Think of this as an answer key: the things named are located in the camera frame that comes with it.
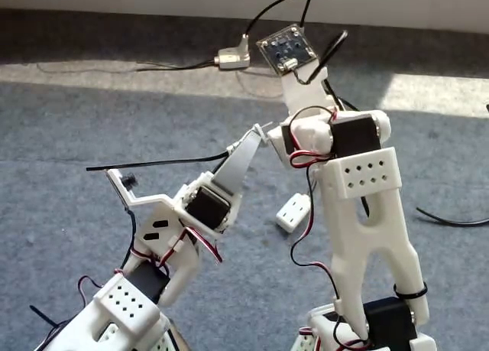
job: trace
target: circuit board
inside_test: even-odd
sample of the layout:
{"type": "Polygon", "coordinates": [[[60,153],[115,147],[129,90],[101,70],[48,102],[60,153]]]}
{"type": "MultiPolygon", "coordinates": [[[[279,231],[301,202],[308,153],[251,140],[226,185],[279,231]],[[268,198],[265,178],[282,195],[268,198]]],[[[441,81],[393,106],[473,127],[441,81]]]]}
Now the circuit board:
{"type": "Polygon", "coordinates": [[[296,24],[258,41],[257,46],[279,76],[317,58],[304,33],[296,24]]]}

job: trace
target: robotic arm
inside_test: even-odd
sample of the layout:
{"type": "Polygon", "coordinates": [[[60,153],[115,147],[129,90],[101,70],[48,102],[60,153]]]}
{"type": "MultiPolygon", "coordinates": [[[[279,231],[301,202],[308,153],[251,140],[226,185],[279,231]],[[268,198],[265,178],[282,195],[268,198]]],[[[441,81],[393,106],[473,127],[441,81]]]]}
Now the robotic arm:
{"type": "Polygon", "coordinates": [[[328,96],[325,62],[296,25],[257,45],[281,78],[290,114],[268,133],[270,142],[286,166],[311,168],[333,252],[334,304],[309,312],[309,328],[292,350],[307,349],[306,339],[313,336],[315,350],[435,351],[435,341],[415,328],[429,319],[427,287],[407,235],[396,152],[382,148],[390,137],[389,118],[379,110],[345,111],[338,97],[328,96]],[[360,198],[370,210],[362,223],[355,204],[360,198]],[[372,252],[390,266],[397,297],[363,304],[361,286],[372,252]]]}
{"type": "MultiPolygon", "coordinates": [[[[156,256],[159,266],[168,264],[174,274],[161,293],[160,306],[170,306],[197,274],[199,250],[194,245],[195,239],[209,245],[204,235],[217,240],[234,223],[246,171],[264,139],[261,127],[255,125],[228,147],[229,156],[214,173],[207,171],[188,186],[184,184],[174,198],[165,194],[136,197],[131,191],[134,178],[131,184],[117,169],[106,172],[126,208],[155,204],[151,217],[136,232],[134,248],[122,271],[131,273],[152,255],[156,256]]],[[[214,254],[220,261],[217,251],[214,254]]]]}
{"type": "Polygon", "coordinates": [[[147,222],[137,229],[123,268],[73,319],[60,324],[35,351],[157,351],[176,347],[167,307],[199,270],[201,242],[221,261],[205,236],[219,239],[231,226],[241,203],[242,183],[265,135],[255,125],[228,147],[228,157],[214,172],[183,185],[173,198],[165,194],[136,197],[134,175],[106,171],[125,209],[153,204],[147,222]],[[173,274],[160,268],[172,268],[173,274]]]}

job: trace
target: floor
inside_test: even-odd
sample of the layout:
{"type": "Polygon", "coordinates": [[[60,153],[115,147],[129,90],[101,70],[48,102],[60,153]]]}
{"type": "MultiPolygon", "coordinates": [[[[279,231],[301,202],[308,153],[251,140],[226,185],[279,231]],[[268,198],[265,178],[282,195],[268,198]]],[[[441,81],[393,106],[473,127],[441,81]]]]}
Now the floor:
{"type": "MultiPolygon", "coordinates": [[[[279,122],[286,108],[254,47],[244,71],[132,72],[138,61],[213,57],[237,44],[246,21],[0,11],[0,23],[0,344],[13,351],[33,349],[49,330],[29,304],[70,317],[81,306],[76,280],[107,280],[127,248],[118,198],[84,167],[214,154],[256,122],[279,122]]],[[[285,25],[260,22],[251,43],[285,25]]],[[[306,33],[320,51],[341,28],[308,24],[306,33]]],[[[489,213],[489,36],[346,28],[330,80],[358,108],[391,118],[406,221],[429,286],[422,331],[440,350],[478,349],[489,341],[489,228],[438,226],[415,207],[453,219],[489,213]]],[[[134,169],[137,193],[175,194],[208,168],[134,169]]],[[[165,310],[192,349],[289,349],[307,311],[330,302],[327,278],[289,259],[297,233],[273,221],[305,189],[303,174],[285,170],[272,150],[257,153],[238,221],[220,244],[224,262],[204,255],[198,278],[165,310]]],[[[143,222],[148,210],[136,214],[143,222]]],[[[298,250],[304,260],[330,258],[321,216],[298,250]]],[[[392,295],[392,285],[374,256],[364,300],[392,295]]]]}

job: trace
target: wall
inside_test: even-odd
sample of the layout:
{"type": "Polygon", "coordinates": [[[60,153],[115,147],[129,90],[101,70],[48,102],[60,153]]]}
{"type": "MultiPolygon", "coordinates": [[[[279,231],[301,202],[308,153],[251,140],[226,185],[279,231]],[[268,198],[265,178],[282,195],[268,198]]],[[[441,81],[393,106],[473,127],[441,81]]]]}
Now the wall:
{"type": "MultiPolygon", "coordinates": [[[[4,8],[251,18],[273,0],[0,0],[4,8]]],[[[487,0],[314,0],[310,21],[489,33],[487,0]]],[[[296,20],[303,0],[267,18],[296,20]]]]}

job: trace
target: electrical plug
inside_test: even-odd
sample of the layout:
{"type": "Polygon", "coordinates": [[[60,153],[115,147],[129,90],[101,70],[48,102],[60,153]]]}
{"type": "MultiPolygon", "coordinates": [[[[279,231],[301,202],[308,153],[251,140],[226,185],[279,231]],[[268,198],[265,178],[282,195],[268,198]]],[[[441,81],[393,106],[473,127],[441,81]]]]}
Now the electrical plug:
{"type": "Polygon", "coordinates": [[[237,47],[227,47],[218,52],[214,62],[221,70],[238,70],[250,66],[250,51],[248,49],[248,36],[243,34],[237,47]]]}
{"type": "Polygon", "coordinates": [[[275,216],[275,222],[288,233],[292,233],[311,209],[307,194],[295,193],[275,216]]]}

